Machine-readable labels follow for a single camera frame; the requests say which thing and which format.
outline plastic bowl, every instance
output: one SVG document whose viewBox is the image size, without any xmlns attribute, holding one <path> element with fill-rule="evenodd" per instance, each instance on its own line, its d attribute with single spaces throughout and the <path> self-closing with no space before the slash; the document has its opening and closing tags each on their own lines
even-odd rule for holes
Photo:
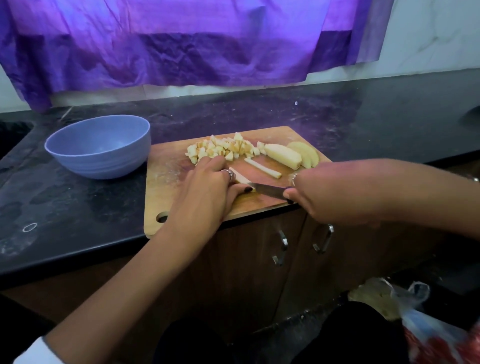
<svg viewBox="0 0 480 364">
<path fill-rule="evenodd" d="M 122 177 L 146 161 L 150 123 L 109 115 L 68 125 L 48 137 L 45 149 L 73 173 L 96 180 Z"/>
</svg>

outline bowl rim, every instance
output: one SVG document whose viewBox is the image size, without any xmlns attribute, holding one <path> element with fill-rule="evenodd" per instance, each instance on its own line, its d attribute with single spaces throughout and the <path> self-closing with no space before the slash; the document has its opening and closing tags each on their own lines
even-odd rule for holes
<svg viewBox="0 0 480 364">
<path fill-rule="evenodd" d="M 86 121 L 91 121 L 91 120 L 94 120 L 94 119 L 104 119 L 104 118 L 110 118 L 110 117 L 116 117 L 116 116 L 129 116 L 129 117 L 134 117 L 136 119 L 141 119 L 142 121 L 146 122 L 146 125 L 148 126 L 145 133 L 143 133 L 141 136 L 139 136 L 137 139 L 135 140 L 132 140 L 130 143 L 120 147 L 120 148 L 113 148 L 113 149 L 109 149 L 109 150 L 104 150 L 103 152 L 98 152 L 98 153 L 89 153 L 89 154 L 60 154 L 60 153 L 55 153 L 53 152 L 52 150 L 50 150 L 50 148 L 47 147 L 47 143 L 48 141 L 53 138 L 56 134 L 60 133 L 62 130 L 65 130 L 67 128 L 70 128 L 70 127 L 73 127 L 74 125 L 77 125 L 79 123 L 82 123 L 82 122 L 86 122 Z M 133 143 L 135 142 L 138 142 L 140 139 L 144 138 L 148 133 L 150 132 L 150 122 L 145 119 L 145 118 L 142 118 L 141 116 L 137 116 L 137 115 L 127 115 L 127 114 L 118 114 L 118 115 L 104 115 L 104 116 L 96 116 L 94 118 L 89 118 L 89 119 L 85 119 L 85 120 L 80 120 L 80 121 L 77 121 L 77 122 L 74 122 L 73 124 L 70 124 L 70 125 L 67 125 L 67 126 L 64 126 L 63 128 L 61 129 L 58 129 L 56 132 L 54 132 L 52 135 L 50 135 L 45 143 L 43 144 L 43 147 L 45 148 L 45 150 L 47 152 L 49 152 L 51 155 L 53 156 L 58 156 L 58 157 L 87 157 L 87 156 L 97 156 L 97 155 L 100 155 L 100 154 L 104 154 L 104 153 L 109 153 L 111 151 L 114 151 L 114 150 L 118 150 L 118 149 L 122 149 L 126 146 L 130 146 L 132 145 Z"/>
</svg>

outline person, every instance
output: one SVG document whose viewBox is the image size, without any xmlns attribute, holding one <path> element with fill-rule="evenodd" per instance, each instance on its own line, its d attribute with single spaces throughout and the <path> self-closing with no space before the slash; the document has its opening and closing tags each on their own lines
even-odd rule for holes
<svg viewBox="0 0 480 364">
<path fill-rule="evenodd" d="M 37 339 L 15 363 L 106 361 L 162 290 L 200 253 L 235 198 L 252 190 L 244 184 L 231 184 L 226 168 L 223 157 L 201 159 L 188 173 L 158 233 L 110 281 L 45 337 Z M 480 185 L 444 170 L 391 159 L 323 163 L 299 172 L 294 185 L 284 192 L 285 197 L 299 203 L 320 223 L 405 221 L 480 239 Z M 370 355 L 370 363 L 382 362 L 378 356 L 374 360 L 373 350 L 369 349 L 377 342 L 381 345 L 376 348 L 383 347 L 382 355 L 396 356 L 392 353 L 400 352 L 391 344 L 395 340 L 389 339 L 394 334 L 384 334 L 388 328 L 375 310 L 357 306 L 342 313 L 341 309 L 327 318 L 319 337 L 294 363 L 318 362 L 319 357 L 325 357 L 319 348 L 332 353 L 332 357 L 357 350 L 360 358 Z M 375 321 L 372 327 L 377 330 L 359 335 L 358 328 L 352 327 L 355 317 Z M 179 341 L 183 350 L 178 350 Z M 196 345 L 194 350 L 185 349 L 186 343 Z M 211 363 L 233 362 L 228 355 L 226 346 L 212 330 L 186 319 L 166 330 L 155 360 L 184 363 L 205 358 Z M 408 359 L 401 353 L 396 357 L 398 362 Z"/>
</svg>

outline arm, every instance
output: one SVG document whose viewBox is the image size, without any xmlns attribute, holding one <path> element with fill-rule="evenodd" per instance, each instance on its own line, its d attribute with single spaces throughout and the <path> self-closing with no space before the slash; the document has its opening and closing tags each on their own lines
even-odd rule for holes
<svg viewBox="0 0 480 364">
<path fill-rule="evenodd" d="M 104 362 L 160 292 L 199 254 L 235 198 L 223 157 L 203 158 L 180 188 L 168 220 L 111 280 L 45 337 L 65 364 Z"/>
<path fill-rule="evenodd" d="M 480 240 L 480 184 L 393 159 L 322 163 L 285 195 L 321 223 L 403 221 Z"/>
</svg>

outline curtain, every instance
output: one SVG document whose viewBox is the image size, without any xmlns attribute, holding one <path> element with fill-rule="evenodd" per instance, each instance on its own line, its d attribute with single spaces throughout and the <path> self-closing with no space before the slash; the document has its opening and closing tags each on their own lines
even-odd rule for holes
<svg viewBox="0 0 480 364">
<path fill-rule="evenodd" d="M 379 58 L 394 0 L 0 0 L 0 64 L 59 91 L 279 85 Z"/>
</svg>

